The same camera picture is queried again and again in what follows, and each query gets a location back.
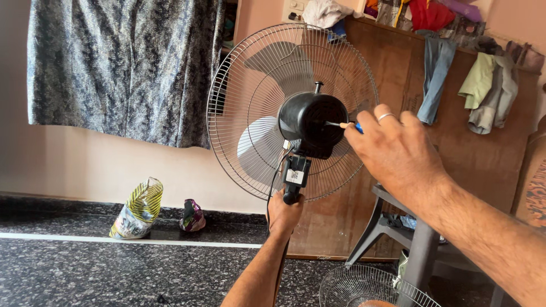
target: silver ring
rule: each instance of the silver ring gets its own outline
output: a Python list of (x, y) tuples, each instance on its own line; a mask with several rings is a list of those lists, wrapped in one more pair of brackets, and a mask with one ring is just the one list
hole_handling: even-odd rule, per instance
[(395, 115), (392, 114), (392, 113), (385, 113), (385, 114), (381, 115), (381, 116), (377, 119), (377, 122), (379, 123), (380, 120), (382, 120), (383, 118), (385, 118), (385, 116), (389, 116), (389, 115), (395, 116)]

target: yellow striped bag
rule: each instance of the yellow striped bag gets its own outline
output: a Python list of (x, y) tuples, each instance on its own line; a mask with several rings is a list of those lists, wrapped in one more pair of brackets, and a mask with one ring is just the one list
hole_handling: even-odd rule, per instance
[(161, 210), (163, 184), (152, 177), (131, 193), (110, 229), (114, 239), (139, 239), (150, 232)]

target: fan motor housing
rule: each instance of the fan motor housing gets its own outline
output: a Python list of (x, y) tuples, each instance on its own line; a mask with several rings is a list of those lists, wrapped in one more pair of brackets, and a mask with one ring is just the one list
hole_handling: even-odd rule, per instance
[(295, 94), (278, 113), (279, 129), (296, 147), (294, 154), (311, 158), (328, 159), (334, 146), (343, 139), (343, 129), (327, 126), (325, 121), (348, 122), (349, 114), (339, 99), (324, 93)]

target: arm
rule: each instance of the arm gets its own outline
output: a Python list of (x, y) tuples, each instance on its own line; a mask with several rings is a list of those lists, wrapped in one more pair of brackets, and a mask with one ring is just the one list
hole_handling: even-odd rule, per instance
[(449, 239), (522, 306), (546, 301), (546, 238), (463, 190), (446, 173), (420, 121), (358, 115), (345, 136), (370, 173), (401, 203)]
[(282, 200), (284, 189), (269, 202), (270, 235), (248, 267), (225, 296), (221, 307), (273, 306), (275, 282), (281, 266), (284, 247), (300, 220), (305, 197), (287, 205)]

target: hand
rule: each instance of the hand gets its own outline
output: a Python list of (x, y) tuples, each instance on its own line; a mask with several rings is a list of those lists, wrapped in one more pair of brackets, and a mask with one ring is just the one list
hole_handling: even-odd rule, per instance
[(345, 137), (368, 171), (395, 198), (403, 202), (410, 192), (427, 193), (438, 183), (451, 180), (423, 124), (410, 111), (395, 116), (386, 104), (380, 104), (371, 115), (360, 112), (357, 120), (364, 134), (354, 125), (345, 129)]
[(271, 235), (280, 235), (281, 238), (288, 240), (300, 221), (305, 196), (300, 194), (297, 203), (287, 205), (282, 200), (283, 195), (284, 188), (275, 193), (269, 200), (269, 232)]

